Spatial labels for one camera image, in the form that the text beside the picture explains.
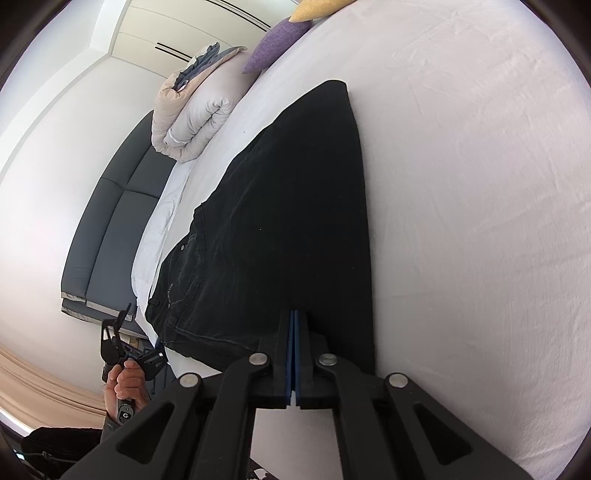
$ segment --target human hand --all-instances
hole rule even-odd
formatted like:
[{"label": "human hand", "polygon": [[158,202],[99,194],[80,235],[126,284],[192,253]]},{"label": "human hand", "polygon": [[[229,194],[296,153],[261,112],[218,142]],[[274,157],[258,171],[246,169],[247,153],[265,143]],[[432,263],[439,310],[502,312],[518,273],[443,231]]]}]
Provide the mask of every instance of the human hand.
[{"label": "human hand", "polygon": [[126,360],[125,369],[115,365],[109,372],[105,387],[105,407],[109,417],[117,418],[117,399],[134,400],[135,412],[150,401],[144,371],[134,360]]}]

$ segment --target mattress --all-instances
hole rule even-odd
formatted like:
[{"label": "mattress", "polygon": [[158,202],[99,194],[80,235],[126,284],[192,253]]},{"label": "mattress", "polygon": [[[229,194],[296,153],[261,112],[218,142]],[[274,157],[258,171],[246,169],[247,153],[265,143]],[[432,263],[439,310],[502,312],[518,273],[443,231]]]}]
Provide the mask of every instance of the mattress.
[{"label": "mattress", "polygon": [[[520,1],[358,0],[316,25],[192,166],[148,270],[234,156],[327,79],[347,83],[361,138],[379,373],[556,478],[591,424],[591,89]],[[282,480],[339,476],[330,420],[308,413],[257,416],[252,456]],[[296,460],[273,445],[285,429],[305,438]]]}]

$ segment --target purple pillow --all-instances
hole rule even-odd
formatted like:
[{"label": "purple pillow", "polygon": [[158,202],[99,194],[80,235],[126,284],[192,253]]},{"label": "purple pillow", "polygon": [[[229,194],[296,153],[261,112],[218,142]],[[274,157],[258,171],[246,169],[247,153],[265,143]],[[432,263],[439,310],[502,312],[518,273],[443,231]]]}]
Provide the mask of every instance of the purple pillow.
[{"label": "purple pillow", "polygon": [[289,18],[281,20],[255,47],[242,73],[260,72],[269,68],[311,27],[312,22],[309,20],[298,23],[289,22]]}]

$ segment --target sleeve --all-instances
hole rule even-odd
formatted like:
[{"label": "sleeve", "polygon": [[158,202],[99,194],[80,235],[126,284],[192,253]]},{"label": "sleeve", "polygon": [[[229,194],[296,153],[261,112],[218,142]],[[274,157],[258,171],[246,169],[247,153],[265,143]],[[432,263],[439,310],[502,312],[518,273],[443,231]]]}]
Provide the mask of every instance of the sleeve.
[{"label": "sleeve", "polygon": [[103,425],[103,433],[100,436],[100,441],[104,441],[109,435],[111,435],[115,430],[117,430],[121,425],[119,425],[116,421],[112,420],[109,415],[105,415],[105,424]]}]

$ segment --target beige curtain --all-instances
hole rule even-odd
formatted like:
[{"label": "beige curtain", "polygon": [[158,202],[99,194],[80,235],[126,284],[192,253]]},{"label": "beige curtain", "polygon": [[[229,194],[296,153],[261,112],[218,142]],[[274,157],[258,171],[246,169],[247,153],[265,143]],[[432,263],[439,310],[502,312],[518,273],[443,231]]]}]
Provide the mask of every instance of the beige curtain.
[{"label": "beige curtain", "polygon": [[0,407],[25,425],[91,427],[105,419],[102,395],[48,375],[0,345]]}]

